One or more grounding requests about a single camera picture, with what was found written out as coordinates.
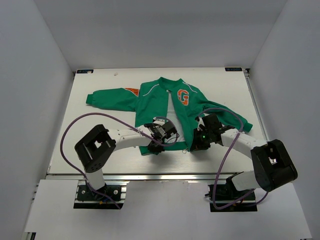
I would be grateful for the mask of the green kids varsity jacket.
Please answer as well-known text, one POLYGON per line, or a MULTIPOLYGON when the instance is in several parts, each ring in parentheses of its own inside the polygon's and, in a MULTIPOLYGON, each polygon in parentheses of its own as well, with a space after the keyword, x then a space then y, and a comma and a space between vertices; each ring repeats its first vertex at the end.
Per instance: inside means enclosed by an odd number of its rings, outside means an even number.
POLYGON ((160 77, 144 82, 136 88, 96 90, 86 97, 86 104, 95 108, 135 113, 135 126, 150 123, 155 117, 170 119, 178 132, 178 140, 166 151, 206 150, 209 141, 205 134, 196 133, 197 118, 214 113, 223 126, 232 126, 248 133, 253 125, 231 109, 208 100, 195 86, 183 79, 170 80, 160 77))

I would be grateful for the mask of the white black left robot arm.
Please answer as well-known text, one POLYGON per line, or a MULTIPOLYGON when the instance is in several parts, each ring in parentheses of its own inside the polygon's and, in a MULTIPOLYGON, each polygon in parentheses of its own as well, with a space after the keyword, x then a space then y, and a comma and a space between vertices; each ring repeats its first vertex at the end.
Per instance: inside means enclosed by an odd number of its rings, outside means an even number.
POLYGON ((90 184, 90 196, 96 200, 105 196, 102 168, 113 152, 131 147, 147 147, 150 152, 160 153, 165 150, 166 140, 173 136, 177 137, 178 132, 169 121, 156 121, 126 129, 106 129, 102 124, 96 125, 74 147, 90 184))

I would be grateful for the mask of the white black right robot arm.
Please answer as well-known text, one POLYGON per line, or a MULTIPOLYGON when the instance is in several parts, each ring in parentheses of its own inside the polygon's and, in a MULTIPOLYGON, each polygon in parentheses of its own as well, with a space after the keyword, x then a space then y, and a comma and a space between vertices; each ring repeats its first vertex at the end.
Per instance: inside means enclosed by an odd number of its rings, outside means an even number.
POLYGON ((212 143, 245 155, 252 160, 253 170, 236 173, 226 180, 226 195, 236 200, 244 191, 263 189, 271 192, 298 178, 298 172, 282 141, 265 141, 239 132, 233 126, 223 126, 216 114, 196 117, 192 151, 207 150, 212 143))

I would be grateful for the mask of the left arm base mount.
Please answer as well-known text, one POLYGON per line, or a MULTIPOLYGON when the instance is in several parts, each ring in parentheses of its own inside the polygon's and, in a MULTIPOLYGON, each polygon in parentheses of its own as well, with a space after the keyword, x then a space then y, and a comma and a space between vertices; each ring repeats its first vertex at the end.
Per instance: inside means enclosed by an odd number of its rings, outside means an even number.
POLYGON ((88 183, 79 181, 76 187, 73 208, 86 210, 120 210, 125 202, 127 183, 106 181, 99 190, 92 190, 88 183))

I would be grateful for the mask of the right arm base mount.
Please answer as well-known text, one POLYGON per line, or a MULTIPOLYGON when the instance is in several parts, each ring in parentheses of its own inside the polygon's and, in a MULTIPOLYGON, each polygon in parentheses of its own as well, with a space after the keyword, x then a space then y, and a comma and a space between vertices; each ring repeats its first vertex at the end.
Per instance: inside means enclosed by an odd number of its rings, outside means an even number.
MULTIPOLYGON (((228 206, 224 209, 216 209, 213 205, 213 184, 208 185, 208 193, 204 195, 204 198, 209 201, 210 211, 217 213, 236 213, 236 212, 257 212, 258 208, 256 205, 256 195, 254 192, 251 192, 246 198, 237 201, 236 203, 228 206)), ((231 194, 228 192, 224 184, 218 184, 216 186, 216 195, 215 195, 215 204, 217 207, 223 207, 228 203, 235 201, 236 199, 242 197, 246 193, 249 193, 250 190, 244 190, 231 194)))

